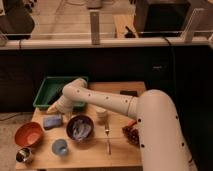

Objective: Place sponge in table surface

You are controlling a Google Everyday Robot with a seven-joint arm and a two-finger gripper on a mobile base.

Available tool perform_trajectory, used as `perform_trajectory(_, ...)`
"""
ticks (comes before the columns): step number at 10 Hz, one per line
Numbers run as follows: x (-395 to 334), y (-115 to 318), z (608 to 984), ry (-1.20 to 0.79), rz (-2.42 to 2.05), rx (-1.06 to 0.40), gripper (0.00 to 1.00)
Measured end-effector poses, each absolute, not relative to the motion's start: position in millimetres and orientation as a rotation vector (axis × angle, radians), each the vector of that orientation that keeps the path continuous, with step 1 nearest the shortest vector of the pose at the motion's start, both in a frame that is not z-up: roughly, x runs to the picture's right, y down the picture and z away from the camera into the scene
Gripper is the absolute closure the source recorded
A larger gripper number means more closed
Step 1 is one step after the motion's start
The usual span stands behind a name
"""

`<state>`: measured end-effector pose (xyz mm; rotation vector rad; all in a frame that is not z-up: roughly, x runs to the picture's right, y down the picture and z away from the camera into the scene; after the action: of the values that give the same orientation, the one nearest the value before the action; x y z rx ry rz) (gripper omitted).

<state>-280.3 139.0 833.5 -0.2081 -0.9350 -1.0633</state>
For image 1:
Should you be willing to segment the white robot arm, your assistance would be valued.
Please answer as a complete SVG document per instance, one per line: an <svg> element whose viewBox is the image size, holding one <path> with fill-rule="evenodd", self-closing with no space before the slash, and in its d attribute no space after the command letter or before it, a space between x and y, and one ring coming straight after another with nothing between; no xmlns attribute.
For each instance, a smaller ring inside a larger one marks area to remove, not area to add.
<svg viewBox="0 0 213 171"><path fill-rule="evenodd" d="M136 119L139 131L143 171L198 171L171 97L161 90L151 89L139 97L87 88L87 82L77 78L66 84L62 95L48 113L72 111L74 102L86 102Z"/></svg>

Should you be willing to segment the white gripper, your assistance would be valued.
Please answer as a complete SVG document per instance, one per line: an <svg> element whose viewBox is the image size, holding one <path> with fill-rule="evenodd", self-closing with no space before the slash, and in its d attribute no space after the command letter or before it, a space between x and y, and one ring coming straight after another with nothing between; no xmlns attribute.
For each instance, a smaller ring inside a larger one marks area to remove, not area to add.
<svg viewBox="0 0 213 171"><path fill-rule="evenodd" d="M62 95L56 102L54 102L47 109L47 113L56 113L60 111L61 113L71 113L73 111L74 102L64 95Z"/></svg>

